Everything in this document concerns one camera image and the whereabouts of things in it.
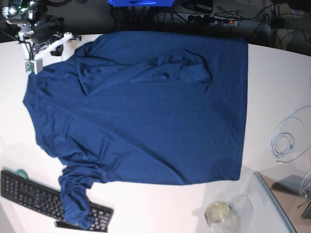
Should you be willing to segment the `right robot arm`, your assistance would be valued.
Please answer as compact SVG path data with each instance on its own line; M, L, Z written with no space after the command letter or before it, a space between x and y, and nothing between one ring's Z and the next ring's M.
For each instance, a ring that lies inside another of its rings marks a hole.
M64 19L47 14L48 7L63 7L69 0L2 0L0 2L0 34L9 37L26 47L26 54L33 59L41 50L46 49L64 34Z

